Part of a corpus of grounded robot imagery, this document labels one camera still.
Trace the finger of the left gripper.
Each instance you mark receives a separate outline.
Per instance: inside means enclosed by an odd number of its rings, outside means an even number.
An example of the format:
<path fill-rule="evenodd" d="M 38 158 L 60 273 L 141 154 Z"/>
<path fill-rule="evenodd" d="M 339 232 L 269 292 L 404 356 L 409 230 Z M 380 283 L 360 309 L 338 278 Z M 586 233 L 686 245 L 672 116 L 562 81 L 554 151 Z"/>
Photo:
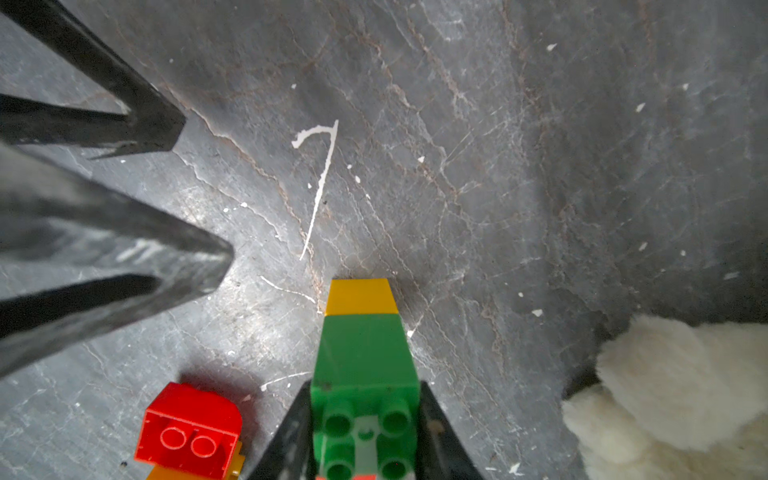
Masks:
<path fill-rule="evenodd" d="M 128 108 L 116 114 L 3 94 L 3 141 L 110 148 L 110 157 L 173 149 L 184 114 L 60 2 L 3 1 L 1 13 Z"/>
<path fill-rule="evenodd" d="M 1 147 L 1 258 L 94 269 L 1 302 L 1 374 L 215 291 L 226 240 L 56 163 Z"/>

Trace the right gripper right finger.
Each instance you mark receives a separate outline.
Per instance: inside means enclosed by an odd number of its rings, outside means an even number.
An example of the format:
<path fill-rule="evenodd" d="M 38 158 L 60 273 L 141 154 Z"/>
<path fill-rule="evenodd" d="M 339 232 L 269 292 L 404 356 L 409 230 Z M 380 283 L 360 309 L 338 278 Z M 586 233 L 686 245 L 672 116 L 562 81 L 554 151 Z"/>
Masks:
<path fill-rule="evenodd" d="M 426 381 L 420 383 L 418 480 L 483 480 Z"/>

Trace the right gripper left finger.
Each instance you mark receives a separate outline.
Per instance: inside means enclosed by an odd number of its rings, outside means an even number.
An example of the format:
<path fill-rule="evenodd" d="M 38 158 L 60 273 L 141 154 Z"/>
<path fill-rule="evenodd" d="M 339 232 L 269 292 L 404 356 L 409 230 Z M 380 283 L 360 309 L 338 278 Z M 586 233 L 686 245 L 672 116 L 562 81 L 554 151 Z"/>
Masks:
<path fill-rule="evenodd" d="M 248 480 L 313 479 L 313 414 L 311 382 L 298 391 Z"/>

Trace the light green square lego brick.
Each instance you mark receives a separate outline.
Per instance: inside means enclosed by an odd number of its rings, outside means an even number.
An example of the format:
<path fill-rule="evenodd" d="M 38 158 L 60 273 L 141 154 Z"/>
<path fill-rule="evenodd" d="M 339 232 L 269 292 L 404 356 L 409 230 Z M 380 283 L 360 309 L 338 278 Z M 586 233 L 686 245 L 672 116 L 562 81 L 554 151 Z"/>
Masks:
<path fill-rule="evenodd" d="M 326 317 L 310 394 L 318 478 L 412 472 L 420 382 L 399 315 Z"/>

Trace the yellow square lego brick top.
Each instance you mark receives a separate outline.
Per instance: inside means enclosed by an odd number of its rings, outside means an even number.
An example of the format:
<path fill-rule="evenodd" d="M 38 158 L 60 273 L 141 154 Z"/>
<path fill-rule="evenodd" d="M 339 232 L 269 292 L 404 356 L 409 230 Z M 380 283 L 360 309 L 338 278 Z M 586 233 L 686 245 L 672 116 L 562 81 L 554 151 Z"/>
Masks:
<path fill-rule="evenodd" d="M 386 278 L 331 281 L 326 316 L 398 313 L 394 295 Z"/>

